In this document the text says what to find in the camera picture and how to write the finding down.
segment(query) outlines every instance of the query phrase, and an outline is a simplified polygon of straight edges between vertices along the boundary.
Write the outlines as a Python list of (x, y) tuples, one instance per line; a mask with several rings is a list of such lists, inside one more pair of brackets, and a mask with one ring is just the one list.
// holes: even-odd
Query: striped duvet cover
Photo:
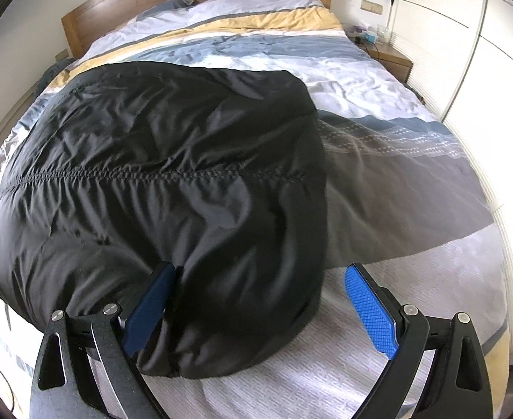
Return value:
[[(37, 98), (0, 149), (0, 180), (68, 81), (122, 61), (285, 69), (307, 85), (320, 110), (327, 156), (328, 271), (319, 313), (277, 355), (235, 375), (146, 377), (172, 418), (351, 417), (386, 363), (345, 296), (344, 267), (352, 262), (364, 263), (380, 285), (426, 315), (471, 315), (499, 413), (509, 354), (503, 254), (479, 181), (454, 135), (352, 44), (319, 0), (210, 0), (132, 19), (95, 41)], [(40, 341), (0, 300), (0, 366), (22, 417)], [(400, 417), (411, 415), (430, 361)]]

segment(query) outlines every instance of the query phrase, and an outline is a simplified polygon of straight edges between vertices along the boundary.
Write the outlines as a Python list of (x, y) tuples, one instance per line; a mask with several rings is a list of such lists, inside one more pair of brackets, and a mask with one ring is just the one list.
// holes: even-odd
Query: cable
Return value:
[(381, 53), (379, 52), (379, 49), (377, 48), (377, 46), (375, 45), (375, 43), (374, 43), (374, 42), (369, 42), (369, 41), (367, 41), (367, 43), (368, 43), (368, 44), (372, 44), (372, 46), (373, 46), (373, 47), (375, 47), (375, 50), (377, 51), (377, 58), (374, 58), (374, 59), (375, 59), (375, 60), (378, 60), (378, 59), (379, 59), (379, 55), (381, 54)]
[(367, 46), (364, 44), (363, 39), (361, 39), (359, 36), (356, 36), (353, 38), (352, 42), (356, 46), (358, 46), (360, 50), (363, 50), (367, 55), (369, 55), (369, 52), (367, 51)]
[(6, 377), (4, 376), (4, 374), (2, 373), (1, 370), (0, 370), (0, 375), (2, 375), (2, 378), (4, 378), (4, 381), (6, 381), (6, 384), (10, 388), (10, 394), (12, 395), (12, 407), (10, 408), (10, 413), (13, 413), (14, 412), (14, 408), (15, 408), (14, 391), (12, 390), (12, 387), (10, 386), (10, 383), (8, 382), (8, 380), (6, 379)]

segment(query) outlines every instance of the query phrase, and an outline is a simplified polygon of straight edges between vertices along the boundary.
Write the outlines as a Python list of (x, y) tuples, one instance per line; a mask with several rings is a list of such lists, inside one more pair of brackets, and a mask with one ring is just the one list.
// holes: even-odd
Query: textured blue pad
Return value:
[(392, 359), (398, 349), (396, 325), (354, 265), (346, 269), (345, 286), (373, 345)]
[(169, 263), (126, 320), (122, 348), (130, 358), (146, 346), (163, 316), (165, 304), (173, 291), (174, 284), (175, 267)]

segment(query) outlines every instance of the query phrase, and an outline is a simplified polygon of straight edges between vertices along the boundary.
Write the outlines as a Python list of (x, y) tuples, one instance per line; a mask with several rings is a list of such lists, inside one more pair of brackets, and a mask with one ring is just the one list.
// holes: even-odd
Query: wrinkled fabric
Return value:
[(0, 297), (44, 330), (122, 303), (162, 261), (171, 305), (137, 356), (150, 375), (236, 373), (316, 313), (323, 146), (289, 72), (139, 62), (77, 76), (0, 186)]

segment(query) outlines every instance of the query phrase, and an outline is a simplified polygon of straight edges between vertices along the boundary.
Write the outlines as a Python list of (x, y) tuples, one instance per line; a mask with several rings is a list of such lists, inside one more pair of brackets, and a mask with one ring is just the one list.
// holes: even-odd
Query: metal bolt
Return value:
[(62, 319), (64, 316), (64, 312), (62, 310), (55, 310), (51, 315), (51, 320), (58, 321)]
[(404, 313), (406, 315), (410, 315), (411, 317), (417, 315), (419, 312), (418, 308), (416, 306), (413, 306), (412, 304), (406, 304), (404, 306)]
[(457, 318), (461, 323), (470, 323), (470, 317), (464, 312), (459, 313)]
[(103, 313), (105, 315), (113, 315), (113, 313), (116, 313), (118, 310), (118, 305), (116, 304), (107, 304), (104, 308), (103, 308)]

